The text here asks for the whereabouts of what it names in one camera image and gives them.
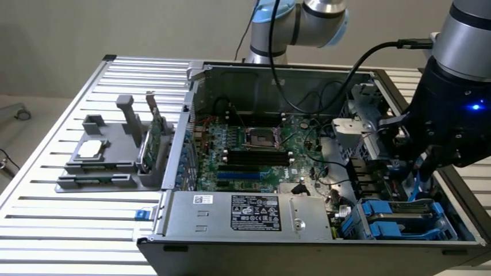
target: black connector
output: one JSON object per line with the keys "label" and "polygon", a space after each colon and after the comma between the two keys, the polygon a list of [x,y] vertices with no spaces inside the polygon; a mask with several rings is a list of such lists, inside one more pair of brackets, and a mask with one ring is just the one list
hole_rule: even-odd
{"label": "black connector", "polygon": [[397,49],[432,49],[431,39],[399,39]]}

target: green circuit board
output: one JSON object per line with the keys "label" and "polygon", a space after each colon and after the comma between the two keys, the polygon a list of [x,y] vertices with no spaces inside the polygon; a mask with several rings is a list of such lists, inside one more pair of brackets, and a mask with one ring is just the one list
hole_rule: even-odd
{"label": "green circuit board", "polygon": [[[300,177],[309,178],[309,170],[315,167],[315,171],[323,168],[323,164],[312,161],[307,155],[304,147],[305,135],[308,129],[301,129],[300,124],[307,123],[308,119],[301,117],[289,117],[281,123],[281,127],[276,128],[279,135],[279,151],[292,152],[295,159],[289,166],[259,166],[260,179],[227,179],[228,186],[219,185],[217,178],[219,166],[225,165],[223,161],[223,150],[248,150],[244,141],[244,127],[228,126],[220,119],[215,119],[207,124],[207,134],[201,136],[203,140],[197,142],[199,147],[199,172],[197,172],[197,190],[199,191],[251,191],[261,193],[272,193],[281,183],[297,183]],[[316,134],[311,132],[307,141],[315,144]],[[321,152],[315,151],[312,147],[308,151],[309,155],[316,159],[323,159]]]}

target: white wall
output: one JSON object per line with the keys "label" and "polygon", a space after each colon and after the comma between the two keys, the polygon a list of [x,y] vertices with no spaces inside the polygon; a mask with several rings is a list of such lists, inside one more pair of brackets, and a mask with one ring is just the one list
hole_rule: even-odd
{"label": "white wall", "polygon": [[[72,97],[107,53],[231,59],[253,0],[0,0],[0,94]],[[331,49],[291,47],[289,62],[352,64],[375,44],[427,37],[451,0],[347,0],[351,22]],[[248,37],[241,51],[245,56]],[[373,66],[418,67],[384,50]]]}

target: white label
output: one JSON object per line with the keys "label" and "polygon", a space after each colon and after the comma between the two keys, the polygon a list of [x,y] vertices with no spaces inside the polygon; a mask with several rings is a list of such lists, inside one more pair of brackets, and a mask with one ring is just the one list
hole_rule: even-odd
{"label": "white label", "polygon": [[192,199],[193,204],[212,204],[213,203],[213,196],[209,194],[196,195]]}

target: floor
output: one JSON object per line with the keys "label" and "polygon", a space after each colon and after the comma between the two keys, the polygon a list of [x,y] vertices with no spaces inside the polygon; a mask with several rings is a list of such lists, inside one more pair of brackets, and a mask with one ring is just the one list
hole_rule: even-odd
{"label": "floor", "polygon": [[[23,102],[31,111],[32,118],[19,121],[12,117],[0,118],[0,148],[7,151],[13,161],[21,166],[37,144],[47,135],[63,111],[71,103],[69,98],[12,97],[0,95],[0,108]],[[9,179],[0,175],[0,193]]]}

